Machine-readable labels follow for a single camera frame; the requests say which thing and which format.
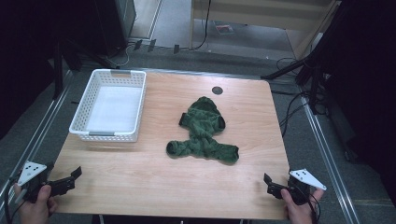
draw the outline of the white plastic basket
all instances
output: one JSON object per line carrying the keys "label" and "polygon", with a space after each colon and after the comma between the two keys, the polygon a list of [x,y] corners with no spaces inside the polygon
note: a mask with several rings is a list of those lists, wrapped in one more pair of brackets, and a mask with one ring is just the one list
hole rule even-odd
{"label": "white plastic basket", "polygon": [[136,142],[145,93],[145,72],[94,70],[69,132],[83,141]]}

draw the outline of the human hand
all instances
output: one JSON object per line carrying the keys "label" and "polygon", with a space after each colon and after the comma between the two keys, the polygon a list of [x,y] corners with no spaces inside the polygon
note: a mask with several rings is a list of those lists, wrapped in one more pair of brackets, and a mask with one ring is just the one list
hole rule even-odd
{"label": "human hand", "polygon": [[[290,219],[292,224],[309,224],[312,222],[312,210],[308,203],[297,205],[294,203],[291,198],[290,193],[286,189],[282,189],[281,191],[282,198],[285,200],[285,213],[287,217]],[[322,189],[317,189],[312,194],[315,197],[316,201],[319,201],[323,196],[324,191]],[[316,207],[316,201],[310,196],[310,201],[312,206]]]}
{"label": "human hand", "polygon": [[[18,197],[21,194],[21,187],[14,185],[14,191]],[[35,203],[24,202],[19,209],[21,224],[47,224],[49,216],[55,212],[58,204],[50,197],[51,187],[43,186],[38,192]]]}

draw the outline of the black circle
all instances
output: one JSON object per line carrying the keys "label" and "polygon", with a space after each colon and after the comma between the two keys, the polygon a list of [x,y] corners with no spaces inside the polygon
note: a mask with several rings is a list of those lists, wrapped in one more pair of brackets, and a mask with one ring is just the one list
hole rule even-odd
{"label": "black circle", "polygon": [[222,94],[222,88],[214,87],[214,88],[212,88],[212,92],[215,93],[216,95],[220,95],[220,94]]}

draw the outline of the gray floor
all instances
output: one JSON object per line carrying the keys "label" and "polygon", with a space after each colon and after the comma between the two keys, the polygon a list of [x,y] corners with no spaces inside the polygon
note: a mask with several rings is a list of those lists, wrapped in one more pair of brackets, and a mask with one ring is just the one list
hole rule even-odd
{"label": "gray floor", "polygon": [[[190,21],[178,20],[174,17],[176,14],[186,16],[188,13],[170,13],[173,10],[183,10],[182,6],[187,4],[186,2],[188,1],[163,0],[163,7],[152,36],[153,39],[157,39],[157,46],[173,47],[175,44],[179,44],[181,47],[188,46],[188,29],[180,29],[179,25],[190,25]],[[209,24],[212,28],[214,27],[213,22]],[[275,72],[278,59],[293,57],[284,31],[245,26],[244,24],[231,24],[231,26],[235,30],[234,35],[219,35],[215,29],[210,29],[207,42],[198,51],[181,51],[179,54],[173,54],[172,49],[156,48],[154,51],[148,52],[146,46],[139,50],[129,48],[129,62],[121,68],[171,69],[206,72],[212,76],[220,73],[229,74],[231,77],[258,79],[259,75]],[[202,28],[201,21],[195,21],[194,40],[196,41],[194,46],[200,43],[199,40],[203,36]],[[80,72],[73,72],[70,90],[40,143],[40,148],[35,155],[37,162],[56,160],[68,134],[68,125],[77,108],[71,102],[79,101],[92,69],[100,68],[98,64],[86,60],[84,57],[82,59],[84,66]],[[121,53],[119,56],[111,58],[111,61],[122,64],[127,62],[127,59],[126,54]],[[272,81],[272,90],[298,92],[298,87],[293,84],[293,76],[293,74],[289,74]],[[21,116],[9,134],[0,141],[0,153],[2,154],[0,161],[6,165],[0,172],[2,185],[14,169],[40,120],[52,103],[52,93],[53,86],[51,85]],[[281,120],[286,114],[292,97],[280,94],[273,94],[273,97],[278,119]],[[300,104],[301,102],[295,102],[293,108]],[[332,128],[331,118],[326,116],[317,116],[317,118],[361,223],[396,223],[395,207],[385,192],[378,174],[365,164],[352,164],[346,161],[342,146]],[[320,203],[320,223],[347,223],[329,176],[328,167],[322,159],[317,139],[303,110],[290,119],[284,143],[290,168],[307,168],[329,188]],[[51,222],[61,224],[90,223],[91,215],[56,214],[51,218]],[[254,220],[253,223],[288,223],[288,221]]]}

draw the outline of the green towel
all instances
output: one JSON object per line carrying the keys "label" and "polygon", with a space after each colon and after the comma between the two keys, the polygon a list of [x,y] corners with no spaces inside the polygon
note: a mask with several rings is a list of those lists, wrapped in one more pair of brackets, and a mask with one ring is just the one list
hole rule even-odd
{"label": "green towel", "polygon": [[239,159],[238,147],[218,143],[212,138],[213,133],[225,129],[225,121],[213,101],[201,97],[193,103],[187,113],[183,113],[180,126],[190,130],[190,140],[170,141],[166,152],[171,157],[195,155],[235,163]]}

